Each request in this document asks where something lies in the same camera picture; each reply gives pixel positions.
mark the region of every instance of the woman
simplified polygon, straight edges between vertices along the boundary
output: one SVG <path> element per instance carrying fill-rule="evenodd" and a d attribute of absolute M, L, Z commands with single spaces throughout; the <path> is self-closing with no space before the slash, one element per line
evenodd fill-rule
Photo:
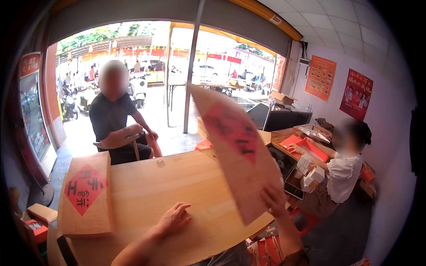
<path fill-rule="evenodd" d="M 359 108 L 364 108 L 365 106 L 367 106 L 366 103 L 367 103 L 366 94 L 363 93 L 363 96 L 361 97 L 361 100 L 360 100 L 360 103 L 359 103 L 358 107 Z"/>
<path fill-rule="evenodd" d="M 312 163 L 324 169 L 326 179 L 313 193 L 305 193 L 298 207 L 316 217 L 331 215 L 340 203 L 345 202 L 355 187 L 360 175 L 363 157 L 360 154 L 366 144 L 371 144 L 371 131 L 365 122 L 346 118 L 333 131 L 333 145 L 336 151 L 310 138 L 305 138 L 330 157 L 329 163 L 312 158 Z M 288 146 L 289 152 L 304 154 L 306 151 L 295 145 Z"/>

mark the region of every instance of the red poster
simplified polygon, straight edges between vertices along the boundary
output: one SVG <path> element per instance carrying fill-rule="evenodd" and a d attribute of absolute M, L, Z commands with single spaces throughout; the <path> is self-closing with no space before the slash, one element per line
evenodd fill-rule
<path fill-rule="evenodd" d="M 313 55 L 305 92 L 327 102 L 335 73 L 336 62 Z"/>
<path fill-rule="evenodd" d="M 355 70 L 349 69 L 340 110 L 359 121 L 363 121 L 370 103 L 372 88 L 372 80 Z"/>
<path fill-rule="evenodd" d="M 22 56 L 20 64 L 20 78 L 26 77 L 38 70 L 40 52 L 30 53 Z"/>

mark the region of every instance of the smartphone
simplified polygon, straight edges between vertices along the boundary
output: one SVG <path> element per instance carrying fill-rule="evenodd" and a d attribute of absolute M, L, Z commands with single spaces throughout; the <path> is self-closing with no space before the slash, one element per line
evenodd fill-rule
<path fill-rule="evenodd" d="M 303 200 L 303 195 L 305 194 L 302 190 L 287 182 L 284 182 L 284 191 L 298 198 L 299 200 Z"/>

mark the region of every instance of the white car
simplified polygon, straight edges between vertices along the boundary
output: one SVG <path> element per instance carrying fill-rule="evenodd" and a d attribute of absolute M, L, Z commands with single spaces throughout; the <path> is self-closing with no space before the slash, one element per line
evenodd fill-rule
<path fill-rule="evenodd" d="M 217 76 L 217 69 L 212 66 L 194 66 L 193 75 L 194 76 Z"/>

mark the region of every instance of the motorcycle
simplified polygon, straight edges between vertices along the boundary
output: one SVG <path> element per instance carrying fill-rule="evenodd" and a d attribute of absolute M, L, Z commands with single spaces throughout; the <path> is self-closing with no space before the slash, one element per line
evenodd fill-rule
<path fill-rule="evenodd" d="M 90 105 L 92 104 L 93 99 L 96 97 L 95 91 L 88 87 L 83 92 L 77 93 L 77 99 L 80 99 L 79 104 L 77 105 L 77 108 L 80 111 L 89 111 Z"/>
<path fill-rule="evenodd" d="M 60 99 L 60 106 L 62 109 L 62 115 L 64 119 L 68 121 L 77 120 L 78 119 L 78 111 L 75 109 L 75 102 L 72 98 L 72 93 L 69 88 L 62 87 L 64 94 Z"/>
<path fill-rule="evenodd" d="M 133 104 L 136 108 L 141 109 L 145 107 L 145 98 L 147 96 L 148 82 L 145 80 L 144 76 L 134 76 L 130 79 L 129 90 L 131 93 L 130 99 L 132 99 Z"/>

